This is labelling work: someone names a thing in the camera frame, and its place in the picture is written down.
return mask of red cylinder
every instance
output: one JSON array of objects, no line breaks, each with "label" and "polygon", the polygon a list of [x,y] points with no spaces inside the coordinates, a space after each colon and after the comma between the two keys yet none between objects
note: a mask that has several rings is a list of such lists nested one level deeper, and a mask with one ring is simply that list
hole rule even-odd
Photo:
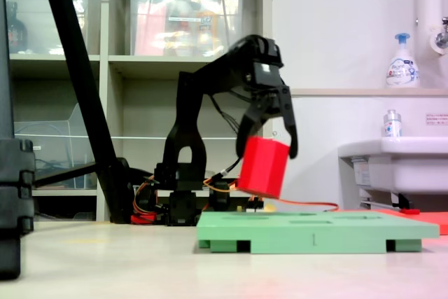
[{"label": "red cylinder", "polygon": [[289,146],[276,140],[250,137],[244,150],[237,188],[278,199],[288,161]]}]

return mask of shelf board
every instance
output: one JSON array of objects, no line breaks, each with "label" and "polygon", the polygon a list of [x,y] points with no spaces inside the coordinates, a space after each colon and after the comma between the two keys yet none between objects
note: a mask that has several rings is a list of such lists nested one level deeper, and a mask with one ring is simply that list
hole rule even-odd
[{"label": "shelf board", "polygon": [[[208,197],[209,191],[208,190],[193,190],[196,193],[197,197]],[[158,197],[169,197],[171,190],[158,190],[157,196]],[[239,190],[235,190],[233,192],[230,192],[230,197],[250,197],[249,194],[241,192]]]},{"label": "shelf board", "polygon": [[[93,76],[99,78],[99,55],[90,55]],[[10,54],[11,73],[14,79],[61,80],[69,79],[64,55]]]},{"label": "shelf board", "polygon": [[448,88],[291,89],[293,97],[448,97]]},{"label": "shelf board", "polygon": [[96,189],[34,189],[33,196],[97,196]]},{"label": "shelf board", "polygon": [[112,69],[133,80],[177,80],[180,71],[194,72],[213,60],[212,57],[109,56]]}]

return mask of dark bottle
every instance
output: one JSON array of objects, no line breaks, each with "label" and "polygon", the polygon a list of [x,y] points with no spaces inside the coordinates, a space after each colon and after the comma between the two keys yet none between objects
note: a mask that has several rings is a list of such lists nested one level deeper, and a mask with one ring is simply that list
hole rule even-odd
[{"label": "dark bottle", "polygon": [[25,25],[17,19],[17,2],[6,2],[6,19],[8,21],[9,52],[18,53],[28,49],[28,34]]}]

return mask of green platform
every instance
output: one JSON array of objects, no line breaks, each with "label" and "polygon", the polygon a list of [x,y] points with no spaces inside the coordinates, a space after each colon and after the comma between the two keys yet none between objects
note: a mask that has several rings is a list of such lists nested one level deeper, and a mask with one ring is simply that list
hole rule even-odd
[{"label": "green platform", "polygon": [[385,253],[421,251],[438,225],[366,211],[202,213],[200,248],[211,252]]}]

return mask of table surface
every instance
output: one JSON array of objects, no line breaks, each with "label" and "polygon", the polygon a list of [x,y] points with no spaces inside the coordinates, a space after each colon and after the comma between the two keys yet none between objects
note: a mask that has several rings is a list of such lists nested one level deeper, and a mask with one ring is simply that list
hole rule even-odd
[{"label": "table surface", "polygon": [[448,237],[422,253],[251,255],[199,250],[195,228],[36,223],[1,299],[448,298]]}]

